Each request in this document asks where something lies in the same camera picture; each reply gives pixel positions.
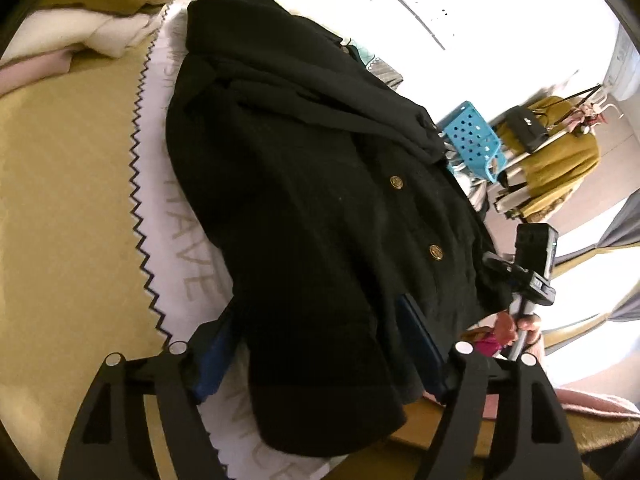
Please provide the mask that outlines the person's right hand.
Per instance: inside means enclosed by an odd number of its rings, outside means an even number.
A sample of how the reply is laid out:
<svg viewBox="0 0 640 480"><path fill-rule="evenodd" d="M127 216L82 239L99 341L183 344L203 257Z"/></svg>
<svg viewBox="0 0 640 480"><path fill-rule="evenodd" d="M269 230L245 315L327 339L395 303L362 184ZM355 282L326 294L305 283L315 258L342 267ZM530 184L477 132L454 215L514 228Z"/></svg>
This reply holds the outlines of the person's right hand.
<svg viewBox="0 0 640 480"><path fill-rule="evenodd" d="M499 312L494 326L494 335L503 346L523 343L523 350L541 361L544 358L544 335L541 319L536 314L525 315L518 321L508 312Z"/></svg>

